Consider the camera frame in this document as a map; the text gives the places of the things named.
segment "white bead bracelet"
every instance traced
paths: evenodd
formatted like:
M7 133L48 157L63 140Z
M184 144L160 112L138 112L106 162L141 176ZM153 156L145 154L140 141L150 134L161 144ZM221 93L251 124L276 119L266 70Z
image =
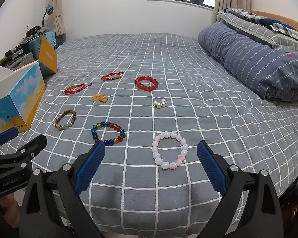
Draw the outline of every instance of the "white bead bracelet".
M181 154L178 155L178 159L176 159L174 162L169 163L169 162L164 162L162 158L160 158L160 154L159 154L159 149L158 149L158 145L161 139L164 138L176 138L177 141L180 141L180 144L182 145L182 151ZM153 152L153 158L154 161L156 162L156 164L158 166L161 166L163 169L168 169L170 168L171 170L174 170L175 168L177 168L178 166L180 166L182 164L182 161L184 161L186 159L186 155L188 153L188 145L187 142L184 138L182 138L181 135L177 135L176 132L162 132L160 133L158 136L154 137L154 141L152 143L152 152Z

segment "blue sky print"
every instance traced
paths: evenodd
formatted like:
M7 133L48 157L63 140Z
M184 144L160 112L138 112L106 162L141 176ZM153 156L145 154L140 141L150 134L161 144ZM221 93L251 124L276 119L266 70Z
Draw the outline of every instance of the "blue sky print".
M0 127L7 122L10 122L9 118L15 118L18 116L18 112L15 110L15 107L12 104L11 99L6 96L3 99L0 99Z
M15 107L19 111L20 115L23 116L23 112L27 103L27 98L33 95L34 89L42 79L42 74L38 64L34 66L24 75L23 79L20 80L13 88L10 96L14 102Z

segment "teal cloth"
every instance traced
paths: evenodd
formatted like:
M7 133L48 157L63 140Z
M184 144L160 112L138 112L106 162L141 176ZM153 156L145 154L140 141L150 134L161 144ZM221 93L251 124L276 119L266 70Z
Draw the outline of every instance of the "teal cloth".
M55 45L56 45L56 38L55 38L56 33L55 33L55 31L51 30L49 32L44 33L43 35L46 37L46 39L51 44L51 46L55 47Z

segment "camel logo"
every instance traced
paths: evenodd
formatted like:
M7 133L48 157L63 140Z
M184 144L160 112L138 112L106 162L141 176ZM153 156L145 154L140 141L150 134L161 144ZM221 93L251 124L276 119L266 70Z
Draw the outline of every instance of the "camel logo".
M12 122L12 124L13 124L14 126L17 126L17 125L18 125L18 124L16 123L15 119L12 118L11 116L7 116L7 118L9 118L10 122Z

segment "cardboard box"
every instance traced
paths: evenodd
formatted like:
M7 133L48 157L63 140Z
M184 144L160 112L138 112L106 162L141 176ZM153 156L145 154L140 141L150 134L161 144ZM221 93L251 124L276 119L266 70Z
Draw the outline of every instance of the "cardboard box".
M57 73L57 53L44 35L30 40L29 49L39 61L43 76Z
M44 91L38 61L15 72L0 66L0 132L29 130Z

